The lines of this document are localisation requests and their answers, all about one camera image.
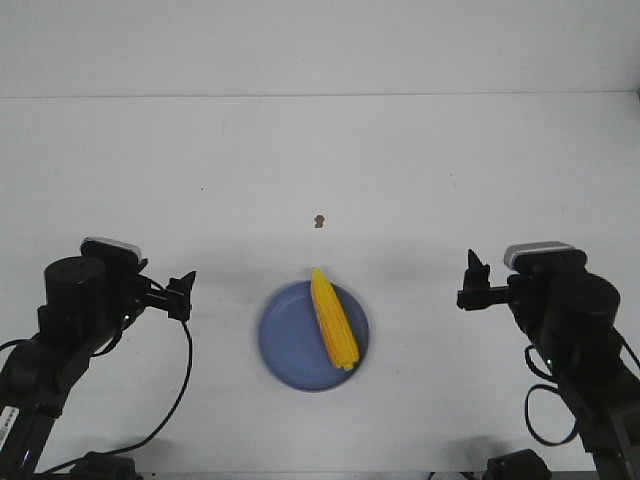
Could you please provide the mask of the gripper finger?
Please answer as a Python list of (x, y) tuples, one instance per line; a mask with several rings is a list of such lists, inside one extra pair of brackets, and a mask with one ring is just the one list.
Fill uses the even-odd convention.
[(166, 290), (175, 299), (190, 299), (196, 280), (196, 272), (191, 271), (181, 278), (171, 278)]
[(189, 296), (167, 295), (167, 317), (176, 321), (189, 321), (192, 304)]
[(490, 288), (489, 264), (483, 263), (479, 256), (469, 249), (467, 252), (467, 269), (463, 277), (464, 290), (488, 290)]
[(491, 305), (491, 288), (459, 290), (456, 305), (462, 310), (486, 309)]

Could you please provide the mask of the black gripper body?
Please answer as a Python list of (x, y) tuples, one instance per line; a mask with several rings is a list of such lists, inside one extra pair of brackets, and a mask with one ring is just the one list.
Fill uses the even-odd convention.
[(515, 304), (522, 295), (522, 282), (509, 280), (505, 286), (491, 287), (489, 290), (489, 305)]
[(150, 278), (136, 274), (133, 277), (134, 305), (139, 309), (154, 308), (169, 312), (170, 303), (166, 290)]

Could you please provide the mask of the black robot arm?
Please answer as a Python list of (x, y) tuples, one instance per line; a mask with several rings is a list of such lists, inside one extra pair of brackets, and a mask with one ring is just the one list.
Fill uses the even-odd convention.
[(614, 326), (620, 294), (587, 269), (586, 253), (562, 242), (517, 244), (503, 262), (511, 270), (493, 287), (490, 267), (467, 254), (457, 305), (466, 311), (509, 307), (544, 370), (539, 389), (560, 396), (574, 417), (568, 441), (580, 438), (602, 479), (639, 476), (639, 379), (624, 364), (629, 348)]
[(167, 286), (142, 275), (146, 262), (133, 252), (82, 254), (44, 271), (46, 302), (38, 330), (8, 342), (1, 369), (1, 476), (32, 479), (55, 421), (93, 358), (109, 353), (147, 309), (181, 325), (191, 314), (196, 274)]

